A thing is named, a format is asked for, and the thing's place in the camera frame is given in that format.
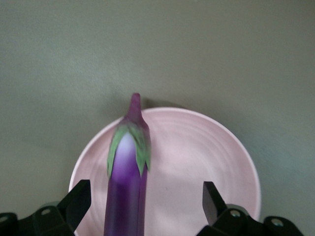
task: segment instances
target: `purple eggplant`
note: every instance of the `purple eggplant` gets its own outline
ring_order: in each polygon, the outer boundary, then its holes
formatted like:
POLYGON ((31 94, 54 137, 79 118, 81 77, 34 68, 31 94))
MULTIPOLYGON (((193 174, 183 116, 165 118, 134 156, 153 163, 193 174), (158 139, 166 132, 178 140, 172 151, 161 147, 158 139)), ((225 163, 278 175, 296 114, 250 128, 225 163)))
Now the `purple eggplant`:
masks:
POLYGON ((143 236, 149 127, 142 118, 140 94, 131 97, 127 115, 117 125, 107 158, 109 177, 104 236, 143 236))

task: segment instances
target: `pink plate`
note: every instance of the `pink plate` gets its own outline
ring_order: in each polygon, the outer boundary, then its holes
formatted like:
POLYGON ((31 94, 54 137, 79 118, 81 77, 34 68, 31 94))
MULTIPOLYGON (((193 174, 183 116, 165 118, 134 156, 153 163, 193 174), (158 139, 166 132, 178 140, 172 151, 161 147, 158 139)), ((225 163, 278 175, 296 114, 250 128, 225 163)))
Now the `pink plate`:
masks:
MULTIPOLYGON (((246 149, 223 125, 180 108, 143 111, 151 132, 145 236, 193 236, 207 225, 203 181, 213 181, 227 204, 243 206, 259 219, 258 175, 246 149)), ((102 129, 86 146, 73 170, 69 190, 90 179, 92 204, 77 236, 103 236, 107 197, 106 158, 115 125, 102 129)))

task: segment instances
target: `plate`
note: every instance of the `plate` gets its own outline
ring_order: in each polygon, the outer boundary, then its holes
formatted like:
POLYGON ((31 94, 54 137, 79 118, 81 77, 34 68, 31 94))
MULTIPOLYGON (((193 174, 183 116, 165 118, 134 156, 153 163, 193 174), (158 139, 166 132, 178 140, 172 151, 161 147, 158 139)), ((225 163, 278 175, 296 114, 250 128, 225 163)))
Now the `plate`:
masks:
MULTIPOLYGON (((223 125, 180 108, 143 111, 151 133, 151 170, 147 178, 145 236, 194 236, 207 220, 202 209, 203 181, 213 181, 227 204, 244 207, 259 219, 261 195, 253 161, 223 125)), ((90 179, 92 204, 77 236, 103 236, 108 177, 106 159, 115 126, 103 128, 85 147, 73 170, 69 190, 90 179)))

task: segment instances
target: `plate rim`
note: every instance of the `plate rim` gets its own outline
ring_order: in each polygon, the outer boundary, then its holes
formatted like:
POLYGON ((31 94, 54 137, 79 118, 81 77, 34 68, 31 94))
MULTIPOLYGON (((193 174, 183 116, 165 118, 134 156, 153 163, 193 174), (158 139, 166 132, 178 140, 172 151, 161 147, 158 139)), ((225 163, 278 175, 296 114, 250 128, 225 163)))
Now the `plate rim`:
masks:
MULTIPOLYGON (((255 179, 255 183, 256 183, 255 186, 256 186, 257 205, 255 207, 256 212, 252 217, 255 220, 259 220, 260 212, 261 212, 261 186, 260 186, 259 176, 258 176, 257 169, 255 167, 255 164, 254 164, 250 154, 248 153, 248 151, 246 150, 244 145, 241 143, 241 141, 229 129, 227 129, 224 125, 222 125, 218 121, 216 121, 216 120, 214 120, 214 119, 212 119, 212 118, 210 118, 210 117, 208 117, 202 113, 196 112, 196 111, 192 111, 192 110, 185 109, 185 108, 176 108, 176 107, 154 107, 154 108, 147 108, 147 109, 142 110, 142 112, 145 114, 150 114, 150 113, 155 113, 155 112, 170 112, 170 111, 179 112, 179 113, 186 113, 189 115, 198 116, 200 118, 206 119, 207 121, 212 122, 215 125, 219 126, 221 129, 223 129, 225 132, 227 132, 237 142, 237 144, 240 146, 240 148, 244 152, 244 154, 245 154, 245 156, 246 156, 246 158, 247 158, 247 160, 248 160, 248 162, 252 168, 252 171, 253 171, 253 175, 254 175, 254 179, 255 179)), ((114 120, 113 122, 109 123, 105 127, 103 127, 85 146, 85 148, 81 152, 81 154, 80 154, 79 158, 77 159, 75 166, 73 168, 71 178, 70 178, 70 183, 69 183, 69 189, 68 189, 69 192, 74 187, 73 183, 74 183, 75 175, 76 175, 76 172, 77 172, 85 154, 88 152, 88 150, 91 148, 91 146, 99 139, 100 136, 102 136, 108 130, 110 130, 115 125, 117 125, 118 122, 122 120, 122 118, 123 117, 120 117, 120 118, 114 120)))

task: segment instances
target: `gray table surface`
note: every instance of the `gray table surface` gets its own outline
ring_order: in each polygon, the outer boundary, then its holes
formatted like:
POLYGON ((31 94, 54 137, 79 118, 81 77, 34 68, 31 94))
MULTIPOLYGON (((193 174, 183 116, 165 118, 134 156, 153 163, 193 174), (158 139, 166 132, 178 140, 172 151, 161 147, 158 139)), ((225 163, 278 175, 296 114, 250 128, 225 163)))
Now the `gray table surface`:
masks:
POLYGON ((256 165, 261 219, 313 235, 314 89, 314 1, 0 0, 0 212, 62 199, 138 91, 231 130, 256 165))

